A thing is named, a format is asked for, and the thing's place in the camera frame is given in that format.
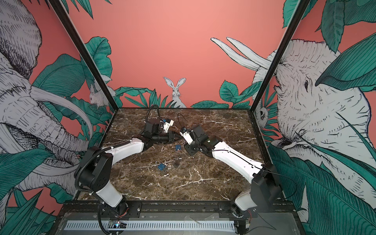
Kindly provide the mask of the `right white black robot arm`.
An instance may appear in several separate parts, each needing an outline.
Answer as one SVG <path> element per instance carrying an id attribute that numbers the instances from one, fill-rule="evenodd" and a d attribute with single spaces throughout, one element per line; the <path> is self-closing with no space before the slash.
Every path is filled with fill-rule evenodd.
<path id="1" fill-rule="evenodd" d="M 250 184 L 250 189 L 241 192 L 234 200 L 237 209 L 269 208 L 282 192 L 279 174 L 273 164 L 252 160 L 230 147 L 217 136 L 209 137 L 200 125 L 183 127 L 180 135 L 186 141 L 185 150 L 193 156 L 201 152 L 215 158 L 241 176 Z"/>

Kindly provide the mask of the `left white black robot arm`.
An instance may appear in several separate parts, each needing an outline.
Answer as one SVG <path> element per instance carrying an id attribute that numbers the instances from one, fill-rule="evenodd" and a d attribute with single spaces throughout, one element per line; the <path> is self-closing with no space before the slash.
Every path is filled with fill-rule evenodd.
<path id="1" fill-rule="evenodd" d="M 74 173 L 74 186 L 88 192 L 108 207 L 115 217 L 128 214 L 126 198 L 110 182 L 111 170 L 117 162 L 142 153 L 154 144 L 172 144 L 180 138 L 169 130 L 174 121 L 160 116 L 159 107 L 152 105 L 146 115 L 145 125 L 138 135 L 110 147 L 90 147 Z"/>

